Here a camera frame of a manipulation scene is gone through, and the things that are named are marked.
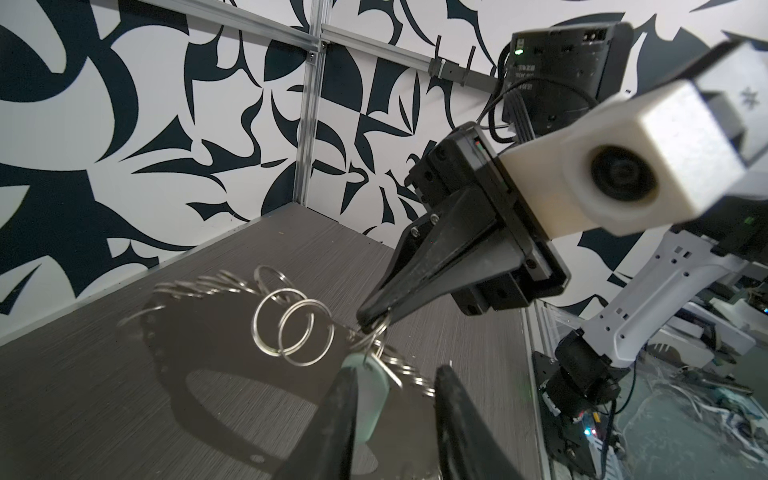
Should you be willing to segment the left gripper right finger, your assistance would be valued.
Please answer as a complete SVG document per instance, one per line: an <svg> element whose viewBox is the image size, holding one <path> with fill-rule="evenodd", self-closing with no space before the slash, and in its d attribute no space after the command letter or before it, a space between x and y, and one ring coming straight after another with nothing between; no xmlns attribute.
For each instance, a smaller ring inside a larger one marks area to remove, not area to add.
<svg viewBox="0 0 768 480"><path fill-rule="evenodd" d="M443 479L522 479L494 440L457 374L436 370L436 435Z"/></svg>

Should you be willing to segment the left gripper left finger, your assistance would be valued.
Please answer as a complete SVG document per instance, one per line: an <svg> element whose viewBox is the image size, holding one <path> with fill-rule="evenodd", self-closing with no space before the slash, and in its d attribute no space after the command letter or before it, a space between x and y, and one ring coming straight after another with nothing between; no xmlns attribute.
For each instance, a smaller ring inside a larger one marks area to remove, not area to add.
<svg viewBox="0 0 768 480"><path fill-rule="evenodd" d="M342 368L273 479L349 479L356 433L356 370Z"/></svg>

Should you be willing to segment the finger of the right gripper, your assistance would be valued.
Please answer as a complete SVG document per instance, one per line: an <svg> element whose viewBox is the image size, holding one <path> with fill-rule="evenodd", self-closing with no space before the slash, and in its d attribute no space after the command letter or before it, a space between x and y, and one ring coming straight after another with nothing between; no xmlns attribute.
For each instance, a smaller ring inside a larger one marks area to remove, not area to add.
<svg viewBox="0 0 768 480"><path fill-rule="evenodd" d="M357 311L358 325L373 327L383 316L396 323L467 286L458 278L458 264L495 223L495 210L477 185L454 192L414 221L413 228L427 232L417 238L403 232L382 280Z"/></svg>
<svg viewBox="0 0 768 480"><path fill-rule="evenodd" d="M385 276L371 292L371 328L391 325L446 294L515 271L524 251L513 233L492 227L470 240L456 227L415 238L403 231Z"/></svg>

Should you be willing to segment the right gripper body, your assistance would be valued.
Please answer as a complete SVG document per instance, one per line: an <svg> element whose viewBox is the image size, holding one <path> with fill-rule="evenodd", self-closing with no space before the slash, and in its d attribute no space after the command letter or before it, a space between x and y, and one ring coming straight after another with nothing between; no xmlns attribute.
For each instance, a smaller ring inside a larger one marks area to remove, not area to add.
<svg viewBox="0 0 768 480"><path fill-rule="evenodd" d="M570 273L547 239L532 211L479 125L467 122L455 128L411 168L407 184L419 195L429 213L454 192L479 186L496 213L493 227L510 230L524 251L522 266L472 287L459 290L461 307L469 315L488 308L506 310L528 306L536 299L564 292Z"/></svg>

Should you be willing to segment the pale green key tag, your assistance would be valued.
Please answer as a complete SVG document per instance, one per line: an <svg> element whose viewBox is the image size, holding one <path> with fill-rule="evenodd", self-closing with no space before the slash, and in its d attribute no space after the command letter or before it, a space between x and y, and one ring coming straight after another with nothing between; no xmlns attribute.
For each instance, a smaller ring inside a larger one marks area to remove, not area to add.
<svg viewBox="0 0 768 480"><path fill-rule="evenodd" d="M372 437L384 410L390 391L390 379L376 357L363 353L349 354L342 367L353 369L357 375L355 444L364 444Z"/></svg>

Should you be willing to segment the metal key organizer plate with rings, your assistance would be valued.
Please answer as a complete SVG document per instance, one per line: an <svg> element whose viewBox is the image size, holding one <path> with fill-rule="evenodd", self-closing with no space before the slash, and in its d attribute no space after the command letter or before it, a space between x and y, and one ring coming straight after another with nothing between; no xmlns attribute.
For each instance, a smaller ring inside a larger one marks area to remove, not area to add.
<svg viewBox="0 0 768 480"><path fill-rule="evenodd" d="M244 280L222 270L192 281L161 282L149 301L122 319L118 332L140 340L177 423L217 451L271 476L284 460L228 427L192 392L192 373L209 371L256 381L320 406L344 359L374 356L390 391L365 447L374 479L437 479L434 389L429 379L386 341L388 321L364 333L337 322L328 307L269 266Z"/></svg>

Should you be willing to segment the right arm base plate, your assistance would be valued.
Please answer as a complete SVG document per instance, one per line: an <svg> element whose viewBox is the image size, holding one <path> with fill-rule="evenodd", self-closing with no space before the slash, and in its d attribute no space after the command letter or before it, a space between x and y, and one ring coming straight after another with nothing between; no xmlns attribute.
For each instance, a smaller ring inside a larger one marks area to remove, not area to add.
<svg viewBox="0 0 768 480"><path fill-rule="evenodd" d="M532 365L536 387L541 391L541 385L556 373L559 365L554 359L537 351L532 353ZM568 467L573 473L593 478L597 470L591 449L591 436L585 434L581 422L574 422L562 415L555 416L540 391L541 424L548 457Z"/></svg>

